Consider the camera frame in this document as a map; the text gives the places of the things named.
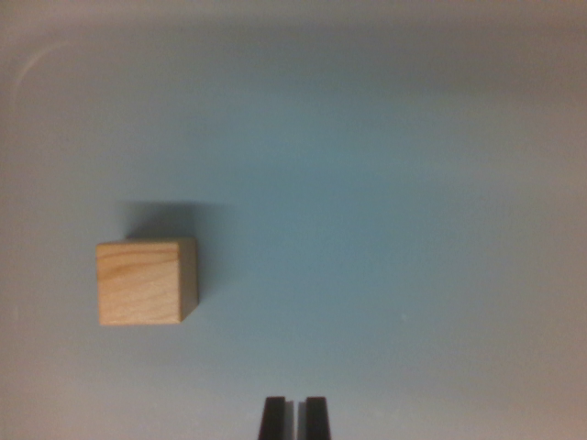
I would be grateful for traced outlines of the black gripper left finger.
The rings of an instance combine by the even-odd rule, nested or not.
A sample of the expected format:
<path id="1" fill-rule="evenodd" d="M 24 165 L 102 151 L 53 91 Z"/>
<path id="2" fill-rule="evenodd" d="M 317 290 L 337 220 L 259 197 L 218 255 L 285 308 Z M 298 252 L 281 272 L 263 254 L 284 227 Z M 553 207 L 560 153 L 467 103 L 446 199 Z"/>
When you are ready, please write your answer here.
<path id="1" fill-rule="evenodd" d="M 259 440 L 294 438 L 294 404 L 285 397 L 267 397 L 258 433 Z"/>

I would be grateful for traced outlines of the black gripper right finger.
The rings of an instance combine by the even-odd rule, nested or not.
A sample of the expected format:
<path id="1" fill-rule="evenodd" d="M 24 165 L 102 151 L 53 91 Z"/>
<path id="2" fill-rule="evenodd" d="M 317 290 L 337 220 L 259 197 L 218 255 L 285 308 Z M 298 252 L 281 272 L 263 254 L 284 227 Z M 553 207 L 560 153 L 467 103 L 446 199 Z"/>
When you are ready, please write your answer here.
<path id="1" fill-rule="evenodd" d="M 307 397 L 298 403 L 297 439 L 332 439 L 326 397 Z"/>

